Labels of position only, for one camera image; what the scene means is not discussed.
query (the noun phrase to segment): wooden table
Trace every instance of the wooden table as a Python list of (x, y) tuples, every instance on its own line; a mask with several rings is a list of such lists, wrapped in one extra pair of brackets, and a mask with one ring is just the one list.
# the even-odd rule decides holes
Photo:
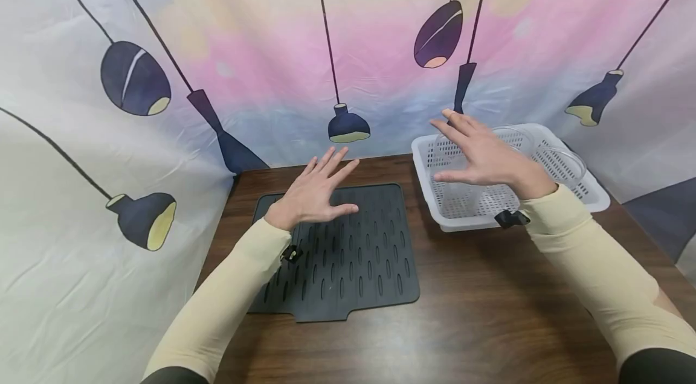
[[(258, 197), (301, 167), (244, 173), (230, 194), (201, 282), (251, 225)], [(410, 155), (365, 159), (344, 186), (397, 182), (420, 279), (413, 304), (296, 324), (247, 315), (216, 383), (615, 383), (612, 353), (590, 315), (523, 228), (444, 233), (430, 217)], [(696, 295), (623, 207), (596, 220), (696, 324)]]

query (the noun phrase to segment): pendant lamp illustration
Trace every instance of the pendant lamp illustration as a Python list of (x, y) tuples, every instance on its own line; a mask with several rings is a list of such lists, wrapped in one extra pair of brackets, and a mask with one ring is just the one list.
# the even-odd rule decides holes
[(150, 27), (150, 30), (155, 35), (157, 41), (159, 41), (162, 49), (164, 49), (164, 52), (188, 88), (188, 91), (190, 92), (190, 94), (187, 96), (188, 101), (193, 105), (194, 108), (196, 108), (198, 113), (201, 114), (205, 121), (215, 131), (218, 145), (220, 146), (220, 152), (227, 169), (229, 169), (229, 171), (232, 173), (239, 174), (242, 171), (269, 168), (268, 164), (262, 161), (259, 156), (225, 131), (220, 123), (220, 119), (215, 112), (215, 109), (210, 103), (210, 99), (208, 98), (205, 90), (193, 90), (191, 83), (189, 83), (187, 77), (184, 76), (182, 69), (179, 67), (179, 64), (174, 59), (174, 55), (172, 55), (169, 47), (167, 47), (164, 40), (160, 36), (160, 32), (157, 31), (155, 24), (152, 23), (150, 16), (147, 15), (145, 9), (138, 0), (133, 0), (133, 4), (136, 5), (136, 8), (141, 13), (143, 19), (145, 19), (147, 22), (147, 26)]
[(437, 68), (454, 54), (462, 35), (462, 3), (449, 2), (433, 13), (423, 24), (413, 45), (413, 58), (423, 68)]
[(334, 51), (331, 49), (331, 36), (329, 34), (329, 22), (326, 19), (326, 6), (321, 1), (321, 12), (324, 14), (324, 30), (326, 31), (326, 45), (329, 47), (329, 61), (331, 75), (333, 76), (333, 89), (336, 95), (336, 105), (333, 107), (335, 117), (329, 122), (329, 139), (338, 144), (360, 141), (370, 137), (370, 125), (360, 115), (348, 112), (348, 106), (341, 103), (338, 97), (338, 82), (336, 82), (336, 69), (334, 67)]
[(142, 47), (128, 41), (114, 41), (106, 28), (82, 0), (77, 3), (109, 40), (101, 60), (101, 85), (119, 109), (133, 115), (155, 115), (171, 99), (169, 81), (160, 64)]
[(159, 250), (166, 240), (169, 229), (174, 221), (176, 201), (174, 197), (165, 193), (152, 193), (149, 196), (133, 200), (125, 194), (111, 196), (104, 188), (100, 187), (68, 154), (56, 144), (49, 136), (34, 127), (23, 118), (11, 113), (9, 110), (0, 110), (31, 129), (43, 138), (60, 156), (82, 175), (102, 196), (108, 200), (106, 209), (118, 215), (117, 223), (123, 236), (135, 245), (148, 251)]
[(466, 90), (469, 88), (471, 78), (474, 76), (474, 70), (476, 70), (476, 63), (471, 62), (471, 54), (474, 49), (474, 42), (476, 41), (476, 30), (478, 28), (478, 22), (481, 16), (482, 6), (483, 0), (479, 0), (478, 8), (476, 9), (476, 17), (474, 19), (474, 26), (471, 29), (471, 42), (469, 43), (469, 52), (466, 57), (466, 64), (462, 64), (459, 66), (457, 90), (454, 92), (454, 110), (457, 111), (459, 114), (463, 114), (464, 96), (466, 96)]
[(648, 29), (650, 29), (650, 26), (652, 26), (653, 22), (655, 22), (655, 19), (657, 19), (660, 13), (662, 13), (662, 10), (665, 9), (668, 2), (669, 0), (664, 0), (662, 5), (660, 5), (660, 8), (650, 19), (650, 22), (648, 22), (646, 27), (643, 28), (640, 36), (638, 36), (636, 41), (633, 42), (631, 49), (629, 49), (626, 55), (623, 56), (623, 59), (618, 64), (616, 69), (607, 72), (601, 82), (591, 86), (586, 91), (581, 92), (568, 105), (568, 108), (565, 109), (567, 114), (575, 115), (576, 117), (580, 118), (580, 124), (583, 126), (596, 126), (599, 124), (602, 118), (602, 113), (604, 113), (604, 109), (617, 94), (617, 84), (624, 76), (624, 71), (621, 68), (622, 65), (626, 62), (628, 56), (631, 55), (633, 49), (636, 49), (636, 45), (642, 40), (642, 37), (645, 35)]

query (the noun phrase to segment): forearm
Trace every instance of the forearm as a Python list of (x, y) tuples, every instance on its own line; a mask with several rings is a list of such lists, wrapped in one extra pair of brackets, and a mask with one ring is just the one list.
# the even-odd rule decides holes
[(696, 356), (696, 334), (679, 316), (656, 306), (660, 288), (566, 187), (520, 210), (537, 248), (559, 270), (590, 311), (619, 366), (649, 347)]
[(145, 377), (181, 366), (212, 383), (253, 298), (280, 266), (290, 234), (258, 220), (208, 276), (166, 331)]

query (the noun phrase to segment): black silicone mat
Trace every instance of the black silicone mat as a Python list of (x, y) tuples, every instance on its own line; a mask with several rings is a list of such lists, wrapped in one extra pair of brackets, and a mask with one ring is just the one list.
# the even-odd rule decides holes
[[(262, 196), (254, 222), (282, 194)], [(283, 260), (254, 299), (251, 313), (290, 313), (297, 322), (344, 321), (352, 310), (413, 302), (421, 295), (397, 184), (339, 188), (331, 205), (355, 203), (358, 214), (302, 223), (292, 244), (303, 255)]]

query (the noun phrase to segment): right hand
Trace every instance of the right hand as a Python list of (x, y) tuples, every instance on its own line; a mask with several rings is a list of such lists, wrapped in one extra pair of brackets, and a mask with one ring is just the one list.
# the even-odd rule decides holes
[(442, 115), (452, 126), (443, 120), (430, 124), (462, 149), (468, 165), (463, 170), (436, 173), (436, 181), (506, 184), (521, 200), (548, 196), (558, 188), (542, 165), (514, 150), (484, 124), (452, 109), (444, 109)]

